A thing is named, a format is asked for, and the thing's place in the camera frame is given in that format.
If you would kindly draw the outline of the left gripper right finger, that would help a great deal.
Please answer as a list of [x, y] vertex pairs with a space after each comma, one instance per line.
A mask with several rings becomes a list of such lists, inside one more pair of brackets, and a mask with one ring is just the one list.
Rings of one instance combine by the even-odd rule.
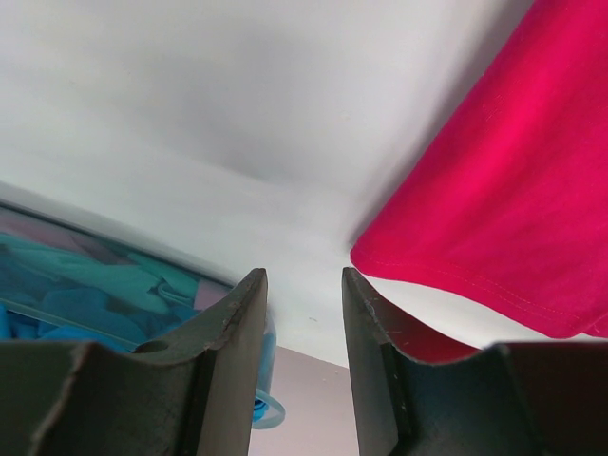
[[477, 350], [342, 274], [363, 455], [603, 455], [607, 346], [507, 342]]

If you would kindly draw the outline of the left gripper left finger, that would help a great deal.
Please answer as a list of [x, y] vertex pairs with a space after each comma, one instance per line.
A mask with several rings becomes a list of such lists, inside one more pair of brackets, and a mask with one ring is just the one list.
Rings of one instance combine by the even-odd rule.
[[1, 346], [5, 455], [244, 455], [268, 281], [252, 270], [172, 332], [116, 352], [90, 341]]

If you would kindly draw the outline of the red t shirt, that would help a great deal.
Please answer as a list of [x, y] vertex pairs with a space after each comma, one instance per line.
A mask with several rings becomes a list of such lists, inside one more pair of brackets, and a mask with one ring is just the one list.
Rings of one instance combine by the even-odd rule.
[[366, 276], [607, 335], [607, 5], [537, 1], [351, 249]]

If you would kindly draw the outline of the blue t shirt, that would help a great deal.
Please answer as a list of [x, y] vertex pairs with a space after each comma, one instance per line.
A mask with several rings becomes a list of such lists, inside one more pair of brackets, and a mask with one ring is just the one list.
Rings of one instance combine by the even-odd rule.
[[192, 308], [171, 305], [170, 313], [130, 310], [93, 289], [52, 291], [38, 307], [1, 301], [1, 338], [91, 339], [118, 352], [132, 352], [211, 309], [225, 291], [198, 291]]

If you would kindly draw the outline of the translucent blue plastic basket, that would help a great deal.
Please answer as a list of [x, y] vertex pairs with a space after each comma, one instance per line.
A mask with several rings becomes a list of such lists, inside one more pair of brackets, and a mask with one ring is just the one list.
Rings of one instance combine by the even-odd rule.
[[234, 284], [82, 225], [59, 203], [1, 186], [1, 339], [133, 353], [215, 309]]

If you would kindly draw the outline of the light teal t shirt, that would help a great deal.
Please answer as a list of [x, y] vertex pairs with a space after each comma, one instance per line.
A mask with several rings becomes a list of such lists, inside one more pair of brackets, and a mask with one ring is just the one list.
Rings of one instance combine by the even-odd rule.
[[149, 312], [168, 314], [171, 305], [192, 308], [195, 303], [199, 279], [149, 256], [131, 252], [116, 262], [104, 263], [7, 234], [1, 236], [1, 247], [33, 272], [97, 288]]

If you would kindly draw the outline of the pink t shirt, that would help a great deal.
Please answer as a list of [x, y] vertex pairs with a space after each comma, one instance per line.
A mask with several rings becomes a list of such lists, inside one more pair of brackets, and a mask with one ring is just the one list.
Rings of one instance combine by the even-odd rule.
[[166, 314], [170, 305], [204, 310], [228, 288], [177, 266], [25, 215], [1, 211], [1, 245], [44, 276], [97, 288], [136, 308]]

